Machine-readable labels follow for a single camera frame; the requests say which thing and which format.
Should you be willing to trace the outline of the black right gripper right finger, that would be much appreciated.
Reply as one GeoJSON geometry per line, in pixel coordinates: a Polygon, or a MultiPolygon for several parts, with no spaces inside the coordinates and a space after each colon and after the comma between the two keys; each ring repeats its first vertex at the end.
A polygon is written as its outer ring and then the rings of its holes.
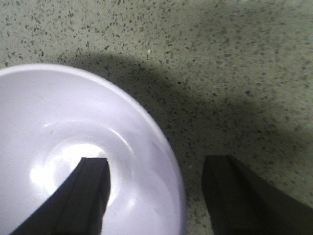
{"type": "Polygon", "coordinates": [[[216,235],[311,235],[313,210],[232,156],[206,156],[203,195],[216,235]]]}

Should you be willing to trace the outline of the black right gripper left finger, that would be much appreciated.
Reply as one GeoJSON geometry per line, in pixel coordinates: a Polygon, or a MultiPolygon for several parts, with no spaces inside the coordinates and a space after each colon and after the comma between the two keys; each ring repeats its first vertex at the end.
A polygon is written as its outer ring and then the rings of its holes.
{"type": "Polygon", "coordinates": [[[99,235],[110,196],[106,158],[82,158],[14,235],[99,235]]]}

